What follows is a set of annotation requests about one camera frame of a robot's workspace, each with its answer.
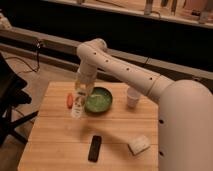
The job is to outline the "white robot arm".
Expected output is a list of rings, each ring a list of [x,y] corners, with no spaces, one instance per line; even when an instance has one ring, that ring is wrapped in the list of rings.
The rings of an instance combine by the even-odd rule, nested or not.
[[[102,39],[77,47],[79,83],[94,83],[102,69],[158,105],[159,171],[213,171],[213,94],[194,80],[173,81],[116,59]]]

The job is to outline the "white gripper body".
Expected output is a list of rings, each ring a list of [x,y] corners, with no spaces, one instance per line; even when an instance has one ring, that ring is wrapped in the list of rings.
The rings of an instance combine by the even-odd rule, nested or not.
[[[83,89],[87,92],[92,92],[96,80],[95,74],[83,73],[80,69],[76,73],[75,88]]]

